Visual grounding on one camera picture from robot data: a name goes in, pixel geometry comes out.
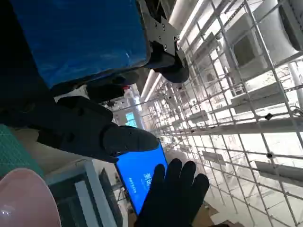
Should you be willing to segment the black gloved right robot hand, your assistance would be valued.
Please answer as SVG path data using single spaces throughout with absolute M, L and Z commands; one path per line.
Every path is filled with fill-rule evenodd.
M 150 189 L 134 224 L 136 227 L 190 227 L 209 189 L 196 164 L 175 158 L 154 169 Z

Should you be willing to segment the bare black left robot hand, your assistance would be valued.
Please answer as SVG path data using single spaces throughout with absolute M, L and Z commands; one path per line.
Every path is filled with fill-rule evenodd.
M 189 77 L 176 28 L 151 0 L 3 0 L 0 122 L 38 130 L 38 142 L 115 163 L 156 149 L 152 133 L 113 122 L 101 102 L 140 68 Z

